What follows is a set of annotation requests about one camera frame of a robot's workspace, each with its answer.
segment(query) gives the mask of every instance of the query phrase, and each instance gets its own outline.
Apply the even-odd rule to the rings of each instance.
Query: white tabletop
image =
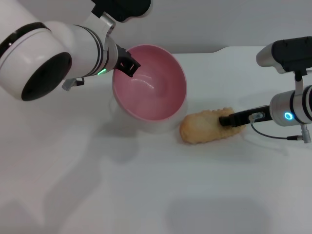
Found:
[[[293,74],[256,64],[260,50],[175,55],[188,112],[241,111],[294,89]],[[312,233],[310,146],[250,126],[195,146],[177,129],[143,132],[114,111],[111,75],[28,103],[0,90],[1,234]],[[256,126],[300,133],[272,121]]]

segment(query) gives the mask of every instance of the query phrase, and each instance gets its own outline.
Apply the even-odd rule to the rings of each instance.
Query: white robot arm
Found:
[[[110,38],[115,22],[90,14],[82,25],[39,22],[16,0],[0,0],[0,86],[17,99],[40,98],[62,80],[119,69],[132,77],[140,64]]]
[[[269,105],[221,117],[220,124],[237,127],[250,123],[257,133],[265,137],[311,143],[307,124],[312,123],[312,85],[305,87],[303,76],[311,72],[307,69],[312,67],[312,37],[276,41],[262,49],[256,61],[262,67],[274,67],[280,74],[293,72],[295,90],[275,95]],[[300,125],[302,135],[269,136],[253,126],[255,122],[270,120],[283,127]]]

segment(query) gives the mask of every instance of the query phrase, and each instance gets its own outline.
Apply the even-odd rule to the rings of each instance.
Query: blue indicator light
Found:
[[[292,120],[292,119],[293,119],[292,113],[289,113],[289,112],[286,112],[286,113],[284,114],[284,117],[285,117],[285,119],[287,119],[287,120]]]

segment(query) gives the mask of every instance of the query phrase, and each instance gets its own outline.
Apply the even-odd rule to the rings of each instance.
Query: cable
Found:
[[[256,133],[258,133],[258,134],[260,134],[260,135],[262,135],[264,137],[273,138],[273,139],[279,139],[279,140],[288,140],[286,137],[269,136],[269,135],[263,134],[263,133],[259,132],[256,128],[254,128],[254,124],[252,122],[250,122],[250,125],[252,126],[253,130]]]

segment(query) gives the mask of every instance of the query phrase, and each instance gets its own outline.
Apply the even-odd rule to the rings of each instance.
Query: bread roll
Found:
[[[223,127],[219,122],[219,117],[233,114],[232,108],[224,108],[217,111],[203,111],[191,114],[184,118],[180,125],[180,135],[182,139],[191,144],[205,143],[234,136],[240,133],[245,126],[232,128]]]

